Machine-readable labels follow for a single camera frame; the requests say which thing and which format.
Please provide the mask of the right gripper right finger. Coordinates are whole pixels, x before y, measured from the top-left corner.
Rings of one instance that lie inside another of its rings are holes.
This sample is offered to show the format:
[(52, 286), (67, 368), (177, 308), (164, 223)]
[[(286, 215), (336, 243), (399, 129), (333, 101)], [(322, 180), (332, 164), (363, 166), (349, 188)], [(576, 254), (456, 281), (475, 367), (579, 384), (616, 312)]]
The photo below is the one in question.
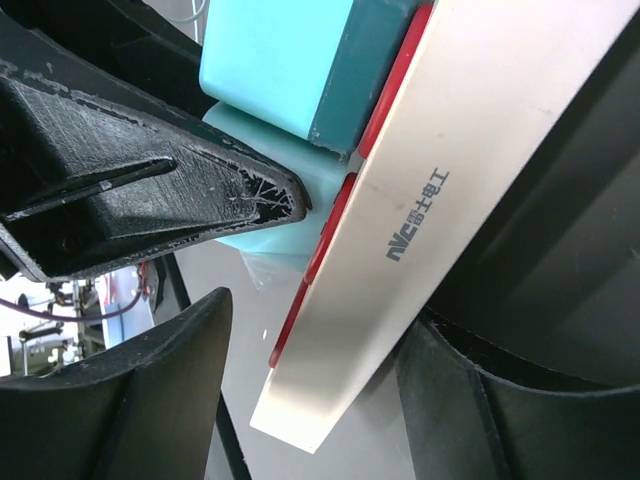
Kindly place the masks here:
[(526, 361), (424, 308), (395, 350), (419, 479), (636, 479), (639, 388)]

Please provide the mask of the beige red power strip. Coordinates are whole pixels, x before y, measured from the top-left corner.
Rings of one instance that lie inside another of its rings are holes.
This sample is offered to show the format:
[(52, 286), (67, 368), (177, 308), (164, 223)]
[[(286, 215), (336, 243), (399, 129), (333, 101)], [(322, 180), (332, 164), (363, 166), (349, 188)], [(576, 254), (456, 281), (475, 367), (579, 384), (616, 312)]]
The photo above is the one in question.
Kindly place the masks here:
[(438, 1), (283, 324), (250, 424), (316, 451), (615, 40), (635, 1)]

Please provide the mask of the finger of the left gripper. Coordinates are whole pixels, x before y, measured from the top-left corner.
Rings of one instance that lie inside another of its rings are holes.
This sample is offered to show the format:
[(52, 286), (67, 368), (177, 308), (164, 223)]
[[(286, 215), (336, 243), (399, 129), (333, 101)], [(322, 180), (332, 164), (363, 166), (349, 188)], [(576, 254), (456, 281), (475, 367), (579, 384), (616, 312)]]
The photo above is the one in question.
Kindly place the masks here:
[(199, 85), (202, 48), (142, 1), (34, 1), (43, 30), (76, 55), (181, 110), (215, 100)]
[(312, 207), (294, 172), (144, 95), (1, 79), (1, 250), (35, 280), (297, 223)]

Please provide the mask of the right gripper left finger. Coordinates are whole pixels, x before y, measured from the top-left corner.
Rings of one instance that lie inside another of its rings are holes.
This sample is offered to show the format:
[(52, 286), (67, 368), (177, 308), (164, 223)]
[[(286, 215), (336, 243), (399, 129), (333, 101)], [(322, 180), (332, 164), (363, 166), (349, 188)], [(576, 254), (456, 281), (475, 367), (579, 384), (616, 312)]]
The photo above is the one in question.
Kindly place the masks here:
[(232, 316), (220, 287), (86, 360), (2, 380), (2, 478), (203, 478)]

